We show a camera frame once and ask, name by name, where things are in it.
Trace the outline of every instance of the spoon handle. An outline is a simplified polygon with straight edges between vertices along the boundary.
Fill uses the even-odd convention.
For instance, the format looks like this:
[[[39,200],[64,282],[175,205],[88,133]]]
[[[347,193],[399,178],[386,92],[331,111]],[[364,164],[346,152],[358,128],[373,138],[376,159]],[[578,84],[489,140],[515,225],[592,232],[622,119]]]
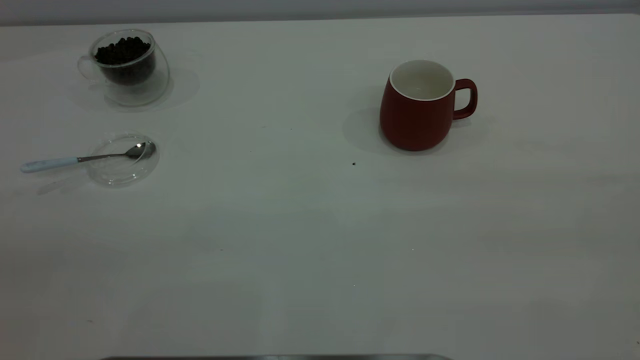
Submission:
[[[40,160],[26,163],[20,167],[22,172],[38,172],[42,170],[49,170],[50,168],[66,167],[78,163],[78,158],[62,158],[53,160]]]
[[[96,156],[85,156],[83,158],[77,158],[79,163],[84,163],[85,161],[98,160],[98,159],[106,159],[106,158],[115,158],[118,156],[127,156],[126,154],[107,154],[107,155],[96,155]]]

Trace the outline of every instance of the red mug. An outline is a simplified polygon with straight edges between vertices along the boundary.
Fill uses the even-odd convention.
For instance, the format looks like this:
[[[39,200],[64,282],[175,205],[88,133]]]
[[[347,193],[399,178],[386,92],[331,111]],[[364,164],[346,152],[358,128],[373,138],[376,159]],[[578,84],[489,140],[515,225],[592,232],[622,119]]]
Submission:
[[[471,90],[469,105],[454,110],[456,91]],[[438,145],[453,120],[471,116],[478,103],[476,84],[454,80],[446,67],[427,60],[398,65],[389,75],[380,107],[380,126],[396,147],[421,151]]]

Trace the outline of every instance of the glass cup handle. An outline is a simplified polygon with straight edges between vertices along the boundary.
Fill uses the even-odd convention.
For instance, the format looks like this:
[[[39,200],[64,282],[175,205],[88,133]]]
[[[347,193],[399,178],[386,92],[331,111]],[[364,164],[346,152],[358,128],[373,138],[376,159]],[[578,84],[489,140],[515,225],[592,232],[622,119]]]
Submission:
[[[96,76],[93,63],[91,62],[91,58],[89,58],[89,56],[81,56],[80,59],[78,59],[77,66],[78,71],[80,72],[80,74],[82,74],[82,76],[84,76],[84,78],[91,81],[92,83],[101,82],[100,78]]]

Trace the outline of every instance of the white wall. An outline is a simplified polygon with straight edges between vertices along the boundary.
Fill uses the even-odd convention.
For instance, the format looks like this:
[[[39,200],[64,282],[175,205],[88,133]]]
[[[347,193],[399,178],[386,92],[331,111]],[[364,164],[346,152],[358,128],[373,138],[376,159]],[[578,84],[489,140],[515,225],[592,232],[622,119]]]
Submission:
[[[630,12],[640,0],[0,0],[1,25]]]

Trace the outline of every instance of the light blue spoon handle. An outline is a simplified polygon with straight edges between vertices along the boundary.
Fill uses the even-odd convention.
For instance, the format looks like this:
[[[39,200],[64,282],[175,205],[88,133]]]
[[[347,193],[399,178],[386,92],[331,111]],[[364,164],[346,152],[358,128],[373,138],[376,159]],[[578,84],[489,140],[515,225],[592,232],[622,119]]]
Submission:
[[[50,168],[66,167],[69,165],[77,164],[78,158],[62,158],[53,160],[41,160],[26,163],[20,167],[22,172],[38,172],[42,170],[49,170]]]

